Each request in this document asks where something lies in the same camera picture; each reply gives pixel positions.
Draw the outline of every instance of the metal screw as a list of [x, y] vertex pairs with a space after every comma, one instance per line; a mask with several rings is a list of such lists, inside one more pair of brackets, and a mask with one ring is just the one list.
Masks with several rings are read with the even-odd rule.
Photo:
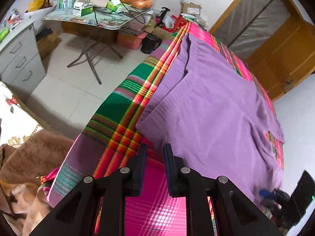
[[183, 167], [183, 168], [181, 168], [181, 172], [184, 174], [188, 174], [190, 172], [190, 168]]
[[220, 176], [219, 177], [219, 182], [222, 183], [222, 184], [225, 184], [227, 183], [228, 179], [226, 176]]
[[130, 169], [128, 167], [123, 167], [120, 169], [120, 173], [126, 174], [130, 171]]
[[86, 177], [83, 179], [83, 182], [86, 183], [86, 184], [88, 184], [88, 183], [90, 183], [90, 182], [92, 182], [92, 181], [93, 181], [93, 178], [92, 178], [91, 176], [86, 176]]

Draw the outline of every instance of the table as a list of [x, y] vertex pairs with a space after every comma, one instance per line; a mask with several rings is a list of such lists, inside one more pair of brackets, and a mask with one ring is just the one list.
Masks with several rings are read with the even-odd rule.
[[[101, 8], [97, 8], [97, 11], [94, 10], [93, 13], [83, 16], [83, 17], [78, 17], [78, 16], [74, 16], [73, 10], [69, 10], [69, 11], [63, 11], [63, 10], [55, 10], [49, 14], [47, 14], [44, 17], [44, 20], [55, 20], [55, 21], [64, 21], [64, 22], [74, 22], [74, 23], [78, 23], [78, 24], [84, 24], [84, 25], [89, 25], [89, 26], [95, 26], [96, 28], [93, 29], [90, 33], [89, 36], [85, 38], [83, 46], [82, 46], [82, 51], [80, 56], [75, 59], [73, 62], [71, 62], [69, 65], [67, 65], [67, 67], [73, 67], [75, 65], [77, 65], [78, 61], [82, 58], [83, 55], [86, 56], [86, 60], [89, 63], [89, 66], [95, 76], [95, 78], [97, 79], [99, 84], [102, 84], [102, 82], [100, 81], [100, 78], [98, 77], [95, 69], [94, 69], [94, 65], [92, 63], [92, 60], [97, 56], [94, 57], [90, 57], [88, 54], [88, 51], [93, 48], [94, 46], [96, 46], [101, 38], [103, 37], [104, 33], [101, 33], [101, 29], [108, 29], [108, 30], [118, 30], [120, 28], [122, 28], [125, 24], [127, 24], [130, 20], [139, 17], [140, 15], [148, 12], [149, 9], [144, 9], [144, 10], [138, 10], [138, 11], [134, 11], [134, 10], [130, 10], [129, 12], [123, 12], [123, 13], [119, 13], [119, 14], [113, 14], [114, 12], [112, 12], [109, 9], [101, 9]], [[96, 43], [94, 43], [93, 45], [89, 46], [88, 43], [90, 41], [90, 38], [92, 35], [94, 34], [100, 34], [98, 40], [96, 41]], [[105, 45], [105, 47], [102, 49], [104, 50], [106, 47], [109, 47], [119, 58], [122, 58], [122, 56], [113, 48], [111, 47], [111, 45]]]

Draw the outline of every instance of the fur blanket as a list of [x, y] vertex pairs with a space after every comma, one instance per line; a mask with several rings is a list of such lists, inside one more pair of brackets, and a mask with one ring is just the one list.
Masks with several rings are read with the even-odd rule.
[[59, 167], [73, 140], [41, 130], [19, 148], [0, 147], [0, 209], [17, 235], [29, 235], [51, 207], [40, 177]]

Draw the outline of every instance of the tabletop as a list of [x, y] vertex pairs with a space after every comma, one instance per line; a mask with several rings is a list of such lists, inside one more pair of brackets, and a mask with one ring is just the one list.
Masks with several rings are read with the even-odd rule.
[[124, 26], [127, 22], [132, 20], [134, 17], [137, 18], [140, 22], [144, 22], [144, 19], [140, 16], [148, 11], [150, 9], [144, 9], [139, 11], [133, 11], [130, 10], [129, 12], [123, 12], [119, 14], [114, 14], [109, 9], [100, 9], [97, 8], [95, 13], [91, 13], [89, 15], [85, 15], [83, 17], [74, 16], [73, 10], [69, 10], [68, 12], [65, 12], [63, 10], [55, 10], [49, 14], [47, 14], [44, 17], [44, 20], [56, 20], [56, 21], [66, 21], [66, 22], [74, 22], [79, 24], [85, 24], [90, 26], [97, 26], [95, 17], [97, 19], [97, 22], [99, 24], [99, 27], [109, 29], [109, 30], [118, 30], [122, 26]]

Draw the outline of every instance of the black electric kettle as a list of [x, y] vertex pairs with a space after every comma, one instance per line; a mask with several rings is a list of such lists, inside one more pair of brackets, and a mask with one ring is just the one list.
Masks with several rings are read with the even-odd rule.
[[150, 55], [154, 52], [162, 43], [162, 39], [157, 37], [155, 34], [148, 34], [142, 40], [141, 52]]

